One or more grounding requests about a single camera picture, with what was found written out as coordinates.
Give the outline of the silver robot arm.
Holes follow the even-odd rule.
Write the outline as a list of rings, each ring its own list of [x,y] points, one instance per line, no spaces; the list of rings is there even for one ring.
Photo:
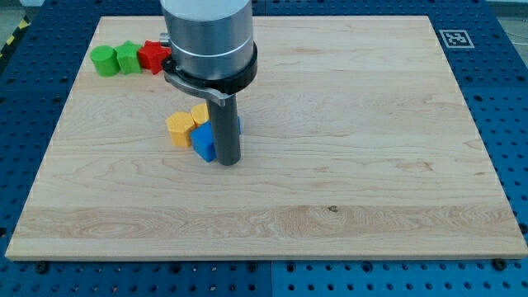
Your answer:
[[[165,79],[177,89],[225,106],[257,72],[250,0],[161,0],[171,48]]]

